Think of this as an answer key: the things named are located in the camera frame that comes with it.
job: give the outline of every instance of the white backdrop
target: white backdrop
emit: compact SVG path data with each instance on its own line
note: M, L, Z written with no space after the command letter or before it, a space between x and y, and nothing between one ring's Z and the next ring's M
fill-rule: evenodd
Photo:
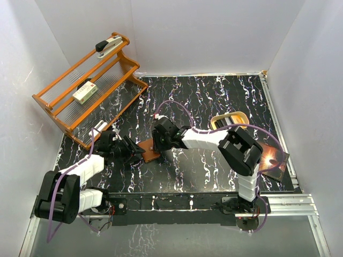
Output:
M0 0L0 255L18 256L62 132L32 99L69 68L34 0Z
M112 31L145 75L268 69L304 0L36 0L72 65Z
M301 186L313 195L332 256L342 256L343 2L307 0L269 72Z

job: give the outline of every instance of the white box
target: white box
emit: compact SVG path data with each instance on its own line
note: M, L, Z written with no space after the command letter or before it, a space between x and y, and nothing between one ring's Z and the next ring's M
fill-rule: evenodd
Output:
M98 91L96 84L87 81L73 94L73 98L80 104L84 104L96 91Z

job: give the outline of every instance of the marble pattern surface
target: marble pattern surface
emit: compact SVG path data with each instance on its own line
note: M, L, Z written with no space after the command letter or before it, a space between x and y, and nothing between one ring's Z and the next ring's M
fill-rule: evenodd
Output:
M197 128L209 129L210 119L227 111L243 111L250 123L276 135L267 100L259 76L204 76L204 77L144 77L148 90L140 96L113 124L120 135L129 135L135 142L151 137L153 114L164 100L179 101L190 110ZM108 108L104 113L117 112ZM188 125L183 110L166 105L161 114L177 126ZM248 129L259 141L275 146L263 132ZM64 169L87 154L77 143L64 137L56 169ZM144 163L143 159L119 164L111 162L104 171L84 185L107 188L111 193L182 193L182 192L237 192L237 174L230 169L220 153L204 149L172 149L160 158ZM263 177L262 191L293 191L288 171L283 181Z

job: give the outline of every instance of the orange wooden rack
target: orange wooden rack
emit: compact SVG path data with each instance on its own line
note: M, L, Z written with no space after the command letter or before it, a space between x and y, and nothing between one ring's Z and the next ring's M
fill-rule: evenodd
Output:
M112 33L112 36L117 35L122 37L123 42L104 58L98 58L98 53L91 51L49 86L32 96L67 136L86 149L91 146L91 128L102 120L107 123L103 128L106 130L148 87L147 83L133 75L139 64L127 58L122 51L130 43L129 39ZM72 94L87 79L97 85L98 91L80 104ZM125 97L119 93L123 88ZM121 108L115 108L107 114L110 105L120 100Z

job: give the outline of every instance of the metal bracket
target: metal bracket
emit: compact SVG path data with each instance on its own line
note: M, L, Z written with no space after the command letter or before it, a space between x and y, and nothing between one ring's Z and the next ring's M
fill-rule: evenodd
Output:
M115 209L115 215L125 215L128 211L128 202L125 198L107 199Z
M264 194L270 204L268 216L318 216L317 207L311 194ZM248 217L251 214L236 214Z
M312 233L315 238L320 257L330 257L329 247L327 246L322 227L319 223L318 216L308 216L312 228Z
M34 239L36 237L36 233L39 226L39 218L32 215L30 219L30 223L28 224L28 228L26 231L26 235L24 238L23 245L21 247L19 257L29 257L31 254L32 246L34 243Z

